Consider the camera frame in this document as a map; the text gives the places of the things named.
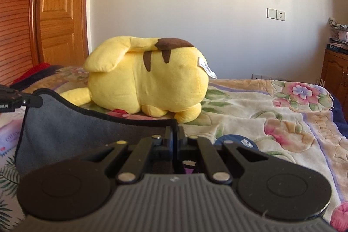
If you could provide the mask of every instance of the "plush toy ear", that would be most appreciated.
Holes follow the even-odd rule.
[[[86,59],[84,69],[88,72],[110,72],[128,51],[156,50],[158,38],[114,37],[104,41]]]

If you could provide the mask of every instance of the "cabinet handle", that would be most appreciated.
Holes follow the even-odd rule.
[[[345,83],[345,72],[342,73],[342,78],[341,78],[341,85],[343,85],[343,83]]]

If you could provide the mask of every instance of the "floral blanket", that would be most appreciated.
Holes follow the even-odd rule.
[[[84,87],[87,80],[83,69],[66,67],[25,91],[50,88],[62,93]],[[333,121],[333,98],[324,88],[271,80],[212,80],[201,104],[200,116],[183,125],[186,134],[212,143],[223,135],[242,135],[263,152],[320,172],[332,186],[324,218],[338,231],[348,229],[348,140]],[[126,119],[154,119],[94,103],[82,107]],[[24,219],[16,199],[20,180],[13,161],[23,114],[19,109],[0,115],[0,227],[8,230]]]

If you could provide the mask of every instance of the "plush toy foot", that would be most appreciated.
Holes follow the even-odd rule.
[[[185,111],[177,112],[174,118],[177,120],[178,123],[187,123],[192,120],[195,120],[199,116],[201,110],[202,106],[200,103],[198,103]]]
[[[152,117],[161,117],[163,115],[166,115],[168,112],[167,110],[162,110],[151,105],[143,105],[141,106],[141,110],[146,115],[152,116]]]
[[[60,94],[68,102],[77,106],[88,103],[92,100],[90,91],[88,88],[76,88]]]

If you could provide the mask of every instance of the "pikachu plush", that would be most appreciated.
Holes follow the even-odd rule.
[[[179,123],[198,117],[208,74],[215,75],[198,49],[176,38],[111,38],[90,54],[84,69],[90,72],[88,86],[61,94],[71,103],[93,100],[106,109],[142,110],[152,117],[170,111]]]

